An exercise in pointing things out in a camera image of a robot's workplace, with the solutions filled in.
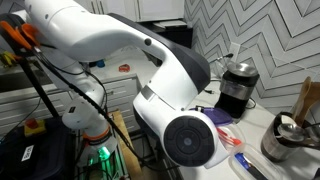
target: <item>robotic arm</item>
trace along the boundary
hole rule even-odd
[[[209,65],[202,56],[119,15],[91,14],[72,0],[25,0],[25,8],[28,13],[25,18],[30,18],[46,41],[57,48],[42,47],[47,58],[69,72],[79,72],[77,61],[102,59],[127,45],[163,60],[135,98],[136,113],[156,133],[166,154],[177,164],[211,168],[227,157],[212,121],[200,112],[185,110],[210,82]],[[95,102],[102,102],[101,88],[85,75],[63,76]],[[53,81],[65,88],[63,83]],[[114,149],[115,140],[101,142],[109,129],[108,123],[83,98],[76,98],[68,106],[63,121],[69,128],[84,129],[92,141],[100,140],[91,145],[91,150]]]

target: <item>red knob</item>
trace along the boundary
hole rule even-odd
[[[36,119],[32,118],[26,120],[25,125],[28,126],[30,129],[36,129],[38,127],[38,122],[36,121]]]

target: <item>tile wall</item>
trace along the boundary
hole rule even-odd
[[[209,62],[232,52],[232,61],[255,66],[261,78],[252,97],[274,114],[291,110],[307,76],[320,81],[319,17],[318,0],[185,3],[185,20],[194,28],[193,49]],[[212,69],[219,67],[213,64]],[[308,120],[320,122],[320,103]]]

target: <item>coffee maker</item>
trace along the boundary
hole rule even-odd
[[[221,94],[215,108],[223,109],[233,118],[240,118],[260,75],[245,63],[230,63],[227,69],[221,79]]]

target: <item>blue object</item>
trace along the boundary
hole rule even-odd
[[[245,168],[245,169],[249,169],[250,165],[249,163],[246,161],[246,159],[243,157],[243,153],[237,153],[234,155],[236,157],[236,159],[240,162],[240,164]]]
[[[97,61],[97,66],[100,67],[100,68],[105,66],[103,59]]]
[[[196,106],[190,110],[204,113],[211,119],[215,126],[225,126],[233,122],[232,117],[220,108]]]

